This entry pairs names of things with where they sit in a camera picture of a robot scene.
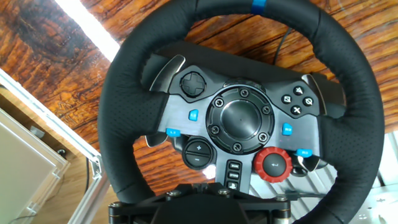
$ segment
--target racing wheel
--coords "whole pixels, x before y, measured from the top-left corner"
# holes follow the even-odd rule
[[[212,62],[202,66],[189,53],[174,55],[150,86],[143,85],[142,75],[150,69],[145,64],[154,53],[183,40],[194,22],[250,13],[282,22],[312,43],[315,56],[340,81],[342,116],[328,113],[316,75],[287,75],[287,70],[259,62],[239,65],[236,56],[218,61],[208,53]],[[99,104],[98,134],[106,172],[122,202],[154,196],[132,153],[134,141],[145,135],[151,145],[169,136],[186,165],[202,169],[214,163],[216,181],[242,192],[248,191],[253,170],[266,181],[280,182],[293,172],[296,160],[302,165],[321,159],[338,171],[335,184],[296,223],[348,223],[376,177],[384,115],[361,49],[339,23],[307,0],[171,0],[133,30],[111,64]]]

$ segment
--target light strip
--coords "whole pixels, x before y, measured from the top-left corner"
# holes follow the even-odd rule
[[[112,62],[120,45],[102,24],[87,11],[79,0],[55,0],[55,2],[81,27],[102,54]]]

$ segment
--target white metal frame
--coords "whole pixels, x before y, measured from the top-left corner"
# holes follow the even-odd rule
[[[44,120],[47,126],[52,128],[90,160],[93,168],[93,182],[80,201],[79,206],[77,206],[68,224],[90,223],[109,189],[109,180],[103,168],[101,154],[2,69],[0,69],[0,83]]]

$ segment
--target directional pad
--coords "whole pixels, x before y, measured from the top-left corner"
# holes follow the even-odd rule
[[[197,97],[205,91],[206,83],[203,77],[197,72],[186,74],[181,79],[182,91],[189,97]]]

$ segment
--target black cable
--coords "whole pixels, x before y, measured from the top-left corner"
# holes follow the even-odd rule
[[[383,180],[383,178],[381,176],[380,171],[377,172],[377,179],[379,180],[381,187],[385,187],[386,186],[386,183],[384,183],[384,180]]]
[[[11,220],[8,224],[11,224],[11,223],[13,223],[13,222],[15,222],[17,220],[23,219],[23,218],[32,218],[32,217],[35,217],[35,216],[36,215],[27,215],[27,216],[24,216],[24,217],[18,217],[18,218],[15,218],[15,219]]]
[[[45,202],[51,201],[51,199],[55,198],[55,196],[57,196],[57,195],[60,193],[64,181],[65,181],[65,175],[62,176],[61,186],[60,186],[60,188],[58,188],[57,193],[55,193],[54,196],[50,197],[50,198],[47,199]],[[18,218],[15,218],[15,219],[11,220],[8,224],[11,224],[11,223],[13,223],[13,222],[15,222],[15,221],[17,221],[17,220],[23,219],[23,218],[32,218],[32,217],[35,217],[35,216],[36,216],[36,215],[27,215],[27,216],[23,216],[23,217],[18,217]]]
[[[284,196],[290,201],[296,201],[299,198],[323,198],[325,194],[301,194],[298,192],[286,192]]]
[[[86,190],[85,190],[85,193],[87,192],[87,190],[88,190],[88,184],[90,183],[90,172],[89,172],[89,165],[88,165],[88,158],[86,158],[86,176],[87,176],[87,179],[86,179]]]
[[[55,193],[55,195],[54,195],[54,196],[50,197],[50,198],[49,198],[49,199],[47,199],[45,202],[49,202],[51,199],[55,198],[55,196],[57,196],[57,195],[60,193],[60,191],[61,191],[61,188],[62,188],[62,186],[63,186],[63,183],[64,183],[64,181],[65,181],[65,175],[63,175],[63,176],[62,176],[62,182],[61,182],[61,186],[60,186],[60,188],[58,188],[58,190],[57,190],[57,193]]]
[[[292,28],[289,27],[289,28],[287,29],[285,35],[283,36],[282,40],[280,41],[279,46],[278,46],[278,48],[276,49],[276,52],[275,52],[274,61],[273,61],[273,63],[272,63],[273,65],[276,64],[276,61],[277,61],[277,59],[278,59],[278,55],[279,55],[280,48],[282,47],[282,44],[285,42],[286,37],[288,36],[288,34],[289,34],[291,31],[292,31]]]

